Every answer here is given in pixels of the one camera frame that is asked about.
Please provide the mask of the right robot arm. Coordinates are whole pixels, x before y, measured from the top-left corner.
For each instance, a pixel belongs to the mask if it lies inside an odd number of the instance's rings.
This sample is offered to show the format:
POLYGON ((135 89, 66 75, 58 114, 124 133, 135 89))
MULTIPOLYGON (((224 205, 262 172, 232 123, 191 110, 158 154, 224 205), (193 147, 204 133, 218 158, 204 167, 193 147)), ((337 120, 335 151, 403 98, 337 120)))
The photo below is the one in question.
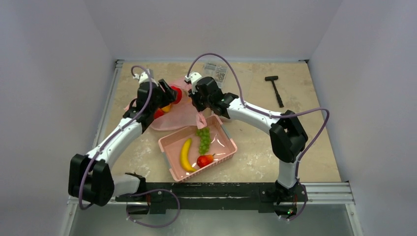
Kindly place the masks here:
POLYGON ((255 107, 233 93, 223 93, 212 77, 198 73, 185 77, 191 89, 188 91, 193 106, 201 112, 206 108, 216 115, 245 122, 269 135, 271 149, 279 160, 279 172, 275 188, 265 195, 277 203, 293 200, 298 182, 298 162, 308 140, 307 134, 294 112, 281 114, 255 107))

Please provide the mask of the orange fake fruit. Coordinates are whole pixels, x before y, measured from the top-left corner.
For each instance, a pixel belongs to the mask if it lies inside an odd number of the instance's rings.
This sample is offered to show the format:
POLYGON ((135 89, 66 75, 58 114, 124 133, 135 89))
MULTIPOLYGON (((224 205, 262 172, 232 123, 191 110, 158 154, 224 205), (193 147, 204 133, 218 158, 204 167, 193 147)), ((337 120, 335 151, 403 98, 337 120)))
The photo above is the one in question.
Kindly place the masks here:
POLYGON ((163 108, 161 108, 161 110, 164 112, 164 113, 168 113, 168 112, 170 112, 170 110, 172 109, 172 104, 169 104, 169 105, 167 105, 167 106, 165 106, 165 107, 163 107, 163 108))

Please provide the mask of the pink plastic basket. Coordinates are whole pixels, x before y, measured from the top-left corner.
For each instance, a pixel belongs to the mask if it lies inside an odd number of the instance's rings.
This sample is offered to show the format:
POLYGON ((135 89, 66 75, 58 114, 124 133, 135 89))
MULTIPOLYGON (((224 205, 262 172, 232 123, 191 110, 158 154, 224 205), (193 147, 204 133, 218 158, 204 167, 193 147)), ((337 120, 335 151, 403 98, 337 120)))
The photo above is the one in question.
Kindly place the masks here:
POLYGON ((207 127, 187 126, 159 139, 174 181, 184 182, 230 158, 238 148, 217 115, 206 119, 207 127))

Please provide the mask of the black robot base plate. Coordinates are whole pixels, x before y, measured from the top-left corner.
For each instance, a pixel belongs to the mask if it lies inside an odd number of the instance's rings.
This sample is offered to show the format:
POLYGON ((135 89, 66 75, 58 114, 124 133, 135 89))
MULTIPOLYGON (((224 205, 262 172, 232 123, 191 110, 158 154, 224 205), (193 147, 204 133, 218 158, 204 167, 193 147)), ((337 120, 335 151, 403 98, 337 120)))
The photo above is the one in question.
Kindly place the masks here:
POLYGON ((274 190, 272 182, 229 183, 173 183, 150 182, 145 185, 149 193, 144 196, 121 195, 116 202, 128 205, 142 202, 150 207, 151 214, 163 214, 168 209, 190 210, 255 210, 259 213, 276 213, 291 217, 299 211, 298 205, 308 202, 304 185, 296 188, 293 200, 281 203, 265 193, 274 190))

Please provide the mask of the yellow fake banana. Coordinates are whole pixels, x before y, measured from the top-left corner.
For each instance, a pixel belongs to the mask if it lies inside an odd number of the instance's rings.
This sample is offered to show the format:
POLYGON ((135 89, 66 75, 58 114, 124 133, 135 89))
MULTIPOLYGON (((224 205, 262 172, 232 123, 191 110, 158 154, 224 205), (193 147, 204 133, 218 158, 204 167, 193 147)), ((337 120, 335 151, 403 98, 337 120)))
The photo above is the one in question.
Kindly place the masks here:
POLYGON ((188 138, 183 146, 181 147, 181 151, 180 151, 180 156, 179 156, 179 162, 181 167, 189 173, 195 172, 196 169, 194 167, 192 167, 192 165, 190 164, 189 160, 188 160, 188 154, 189 154, 189 150, 192 144, 192 139, 188 138))

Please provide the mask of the red fake apple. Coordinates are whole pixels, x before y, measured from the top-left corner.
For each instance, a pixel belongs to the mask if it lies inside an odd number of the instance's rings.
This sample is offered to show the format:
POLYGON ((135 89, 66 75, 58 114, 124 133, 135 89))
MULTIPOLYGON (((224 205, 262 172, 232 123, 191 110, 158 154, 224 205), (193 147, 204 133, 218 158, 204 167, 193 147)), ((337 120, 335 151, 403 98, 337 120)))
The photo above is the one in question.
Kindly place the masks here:
POLYGON ((182 90, 175 86, 171 86, 171 88, 176 92, 176 99, 172 102, 172 104, 180 103, 182 100, 182 90))

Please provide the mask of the red orange fake pear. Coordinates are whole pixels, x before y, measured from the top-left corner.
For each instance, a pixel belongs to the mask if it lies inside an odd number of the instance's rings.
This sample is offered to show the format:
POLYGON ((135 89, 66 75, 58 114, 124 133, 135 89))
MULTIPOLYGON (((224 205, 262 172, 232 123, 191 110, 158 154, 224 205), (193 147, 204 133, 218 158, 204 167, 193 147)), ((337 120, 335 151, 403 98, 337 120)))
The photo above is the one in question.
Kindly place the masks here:
POLYGON ((197 158, 196 164, 199 168, 203 168, 214 161, 215 153, 208 155, 201 155, 197 158))

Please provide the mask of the pink plastic bag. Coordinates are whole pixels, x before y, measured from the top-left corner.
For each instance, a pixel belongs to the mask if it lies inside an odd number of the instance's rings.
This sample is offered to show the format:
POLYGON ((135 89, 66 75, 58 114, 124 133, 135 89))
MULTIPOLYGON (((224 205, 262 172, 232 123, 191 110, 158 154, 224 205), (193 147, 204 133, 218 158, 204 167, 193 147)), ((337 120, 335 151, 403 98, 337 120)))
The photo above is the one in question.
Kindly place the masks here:
POLYGON ((192 100, 188 97, 189 86, 184 82, 184 79, 178 79, 170 84, 170 87, 175 86, 182 90, 182 100, 178 104, 172 104, 170 112, 165 113, 164 116, 153 120, 152 122, 137 122, 137 117, 145 109, 137 111, 136 99, 133 99, 123 118, 126 119, 124 125, 120 126, 121 130, 127 129, 132 123, 138 123, 142 126, 142 131, 147 128, 152 128, 159 131, 175 130, 185 126, 198 126, 202 123, 204 116, 199 114, 196 108, 192 105, 192 100))

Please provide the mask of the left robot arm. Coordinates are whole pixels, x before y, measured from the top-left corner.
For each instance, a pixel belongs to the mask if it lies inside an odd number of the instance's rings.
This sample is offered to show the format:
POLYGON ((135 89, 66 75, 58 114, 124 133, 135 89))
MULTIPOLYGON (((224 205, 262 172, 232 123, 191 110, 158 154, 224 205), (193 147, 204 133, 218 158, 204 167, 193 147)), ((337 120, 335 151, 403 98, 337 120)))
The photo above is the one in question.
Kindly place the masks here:
POLYGON ((143 82, 117 127, 87 154, 75 154, 70 161, 68 193, 80 201, 105 206, 112 197, 128 195, 134 201, 145 198, 145 178, 134 173, 112 176, 111 168, 127 147, 154 121, 159 108, 174 102, 177 91, 165 80, 143 82))

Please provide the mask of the aluminium table frame rail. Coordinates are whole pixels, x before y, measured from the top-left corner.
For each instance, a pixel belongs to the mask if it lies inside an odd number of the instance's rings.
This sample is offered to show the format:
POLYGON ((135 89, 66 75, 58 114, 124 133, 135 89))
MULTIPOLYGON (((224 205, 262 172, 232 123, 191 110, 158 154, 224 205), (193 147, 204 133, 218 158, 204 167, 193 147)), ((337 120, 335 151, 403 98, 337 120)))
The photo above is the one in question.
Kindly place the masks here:
POLYGON ((126 204, 127 220, 135 214, 163 214, 168 209, 256 210, 275 213, 284 221, 295 220, 307 204, 347 207, 348 217, 354 198, 348 183, 306 183, 299 180, 300 160, 313 145, 299 115, 273 112, 246 102, 242 94, 224 93, 212 77, 188 70, 185 91, 165 80, 156 81, 149 69, 133 73, 139 82, 136 97, 116 128, 86 154, 76 154, 69 167, 68 192, 79 200, 79 207, 126 204), (111 168, 126 148, 156 123, 159 109, 179 103, 192 104, 192 110, 213 111, 203 128, 187 126, 161 138, 160 150, 168 162, 173 182, 147 182, 136 173, 119 176, 111 168), (229 158, 237 146, 220 118, 245 122, 268 135, 279 161, 274 182, 188 182, 203 171, 229 158))

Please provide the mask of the black hammer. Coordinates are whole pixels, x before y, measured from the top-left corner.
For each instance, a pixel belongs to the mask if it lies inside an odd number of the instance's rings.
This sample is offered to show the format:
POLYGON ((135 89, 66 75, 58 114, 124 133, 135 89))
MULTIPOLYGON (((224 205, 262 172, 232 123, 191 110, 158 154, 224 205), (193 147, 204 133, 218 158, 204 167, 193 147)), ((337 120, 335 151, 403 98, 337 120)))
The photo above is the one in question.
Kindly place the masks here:
POLYGON ((277 81, 278 79, 279 79, 279 77, 277 75, 275 75, 275 76, 266 76, 264 78, 265 81, 271 82, 272 87, 273 87, 274 92, 275 92, 275 96, 276 96, 278 105, 279 105, 280 108, 284 108, 285 106, 283 104, 282 98, 281 98, 281 96, 280 96, 280 94, 278 92, 278 89, 276 87, 276 84, 275 84, 275 81, 277 81))

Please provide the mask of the red fake fruit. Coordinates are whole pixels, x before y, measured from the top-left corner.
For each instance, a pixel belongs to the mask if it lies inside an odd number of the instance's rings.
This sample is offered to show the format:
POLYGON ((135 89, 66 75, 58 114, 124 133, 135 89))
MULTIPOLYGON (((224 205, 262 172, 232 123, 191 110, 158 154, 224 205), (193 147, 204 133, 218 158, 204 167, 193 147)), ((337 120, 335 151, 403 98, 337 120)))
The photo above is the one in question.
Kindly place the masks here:
POLYGON ((158 119, 159 117, 163 116, 164 114, 165 114, 165 112, 164 112, 162 109, 158 109, 158 110, 154 113, 153 118, 154 118, 154 119, 158 119))

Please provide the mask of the green fake grapes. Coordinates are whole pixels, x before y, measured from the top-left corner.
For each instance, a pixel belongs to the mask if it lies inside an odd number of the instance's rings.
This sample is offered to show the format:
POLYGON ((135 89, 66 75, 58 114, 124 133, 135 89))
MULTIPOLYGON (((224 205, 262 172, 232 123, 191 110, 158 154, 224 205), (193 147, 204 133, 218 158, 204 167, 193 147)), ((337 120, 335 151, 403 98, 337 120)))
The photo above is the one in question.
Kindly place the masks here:
POLYGON ((197 129, 196 135, 200 138, 199 154, 204 155, 209 151, 210 144, 211 144, 209 127, 197 129))

